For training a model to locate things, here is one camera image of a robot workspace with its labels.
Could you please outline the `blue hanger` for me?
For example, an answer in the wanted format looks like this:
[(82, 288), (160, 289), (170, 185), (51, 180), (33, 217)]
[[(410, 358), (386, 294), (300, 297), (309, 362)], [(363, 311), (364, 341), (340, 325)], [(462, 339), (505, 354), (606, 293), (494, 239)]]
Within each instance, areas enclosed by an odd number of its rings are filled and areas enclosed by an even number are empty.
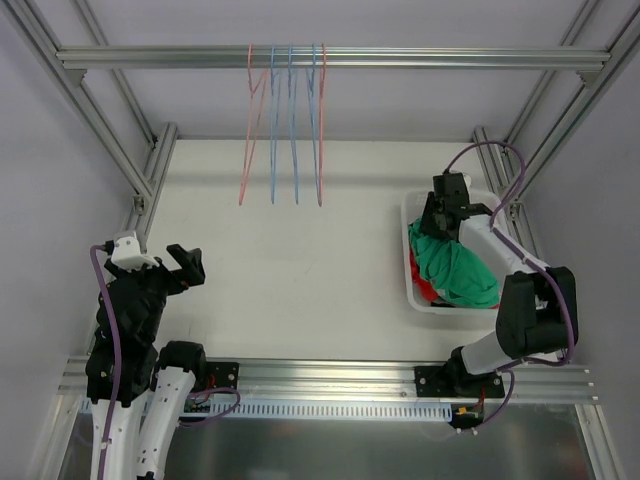
[(297, 156), (296, 134), (296, 109), (297, 109), (297, 71), (293, 67), (293, 45), (290, 44), (287, 52), (287, 114), (288, 131), (292, 159), (292, 172), (294, 182), (294, 201), (299, 204), (299, 166)]
[(276, 48), (272, 46), (270, 55), (270, 123), (269, 123), (269, 153), (270, 153), (270, 201), (276, 201), (277, 149), (279, 132), (279, 115), (281, 99), (280, 72), (275, 66)]
[(316, 201), (319, 207), (322, 206), (322, 194), (320, 185), (320, 162), (319, 162), (319, 127), (318, 113), (316, 105), (316, 67), (317, 67), (317, 51), (316, 46), (311, 46), (311, 66), (305, 71), (307, 101), (309, 108), (310, 127), (311, 127), (311, 145), (312, 159), (314, 167), (314, 183), (316, 191)]

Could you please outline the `green tank top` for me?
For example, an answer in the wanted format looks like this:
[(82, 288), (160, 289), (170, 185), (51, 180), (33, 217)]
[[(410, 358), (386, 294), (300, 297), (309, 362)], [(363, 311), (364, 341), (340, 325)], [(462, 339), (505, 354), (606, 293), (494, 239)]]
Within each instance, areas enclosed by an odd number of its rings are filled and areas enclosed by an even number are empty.
[(451, 240), (439, 240), (419, 231), (420, 221), (408, 226), (409, 250), (420, 276), (429, 281), (439, 298), (455, 307), (495, 309), (500, 283), (469, 249)]

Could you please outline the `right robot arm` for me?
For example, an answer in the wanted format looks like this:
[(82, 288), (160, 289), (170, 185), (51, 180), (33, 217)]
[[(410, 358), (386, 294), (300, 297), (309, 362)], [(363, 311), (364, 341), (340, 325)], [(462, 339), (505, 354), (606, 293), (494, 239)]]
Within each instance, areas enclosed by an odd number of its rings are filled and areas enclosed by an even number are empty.
[(501, 293), (494, 330), (417, 375), (421, 396), (500, 398), (500, 373), (525, 362), (564, 366), (573, 357), (579, 338), (574, 274), (533, 256), (498, 225), (497, 216), (497, 210), (471, 201), (462, 174), (434, 176), (420, 233), (469, 250), (498, 280)]

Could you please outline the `pink hanger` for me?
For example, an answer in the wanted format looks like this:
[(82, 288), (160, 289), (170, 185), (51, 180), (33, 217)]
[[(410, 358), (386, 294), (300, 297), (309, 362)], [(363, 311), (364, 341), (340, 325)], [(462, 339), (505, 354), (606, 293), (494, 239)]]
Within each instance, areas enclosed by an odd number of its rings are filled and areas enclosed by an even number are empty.
[(324, 133), (325, 133), (325, 83), (327, 70), (327, 48), (322, 43), (322, 67), (320, 72), (320, 89), (319, 89), (319, 180), (318, 180), (318, 204), (320, 207), (324, 203)]
[(245, 147), (243, 156), (243, 169), (238, 196), (238, 205), (244, 204), (244, 198), (248, 187), (251, 168), (255, 155), (257, 143), (257, 133), (261, 125), (266, 96), (266, 84), (268, 80), (268, 70), (262, 69), (259, 73), (253, 67), (254, 45), (248, 46), (247, 52), (247, 81), (249, 89), (249, 109), (247, 116), (247, 127), (245, 136)]

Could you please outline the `red tank top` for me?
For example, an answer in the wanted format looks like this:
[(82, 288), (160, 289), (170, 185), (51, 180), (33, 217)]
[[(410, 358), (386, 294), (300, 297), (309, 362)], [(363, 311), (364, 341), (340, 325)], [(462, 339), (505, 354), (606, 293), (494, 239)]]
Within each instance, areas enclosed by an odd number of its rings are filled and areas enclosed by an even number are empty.
[(433, 303), (434, 301), (438, 300), (439, 295), (432, 287), (431, 283), (420, 276), (420, 270), (415, 261), (412, 250), (409, 250), (409, 264), (412, 283), (418, 288), (421, 296), (429, 303)]

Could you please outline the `black tank top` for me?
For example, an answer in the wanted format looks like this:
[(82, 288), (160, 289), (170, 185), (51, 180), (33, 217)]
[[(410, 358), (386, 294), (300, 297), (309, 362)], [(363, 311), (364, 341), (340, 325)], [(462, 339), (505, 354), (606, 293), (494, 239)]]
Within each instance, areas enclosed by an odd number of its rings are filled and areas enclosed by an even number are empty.
[(430, 302), (429, 305), (433, 308), (455, 308), (454, 304), (451, 304), (441, 298), (435, 299), (434, 301)]

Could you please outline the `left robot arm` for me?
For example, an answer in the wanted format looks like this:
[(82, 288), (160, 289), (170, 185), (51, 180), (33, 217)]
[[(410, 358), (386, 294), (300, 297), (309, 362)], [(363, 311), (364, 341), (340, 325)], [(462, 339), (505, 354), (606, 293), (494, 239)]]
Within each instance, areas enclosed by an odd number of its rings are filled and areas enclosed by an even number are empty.
[(93, 479), (161, 479), (185, 401), (207, 382), (202, 345), (154, 346), (169, 297), (204, 284), (200, 249), (167, 246), (168, 269), (133, 236), (90, 249), (99, 285), (94, 344), (85, 366)]

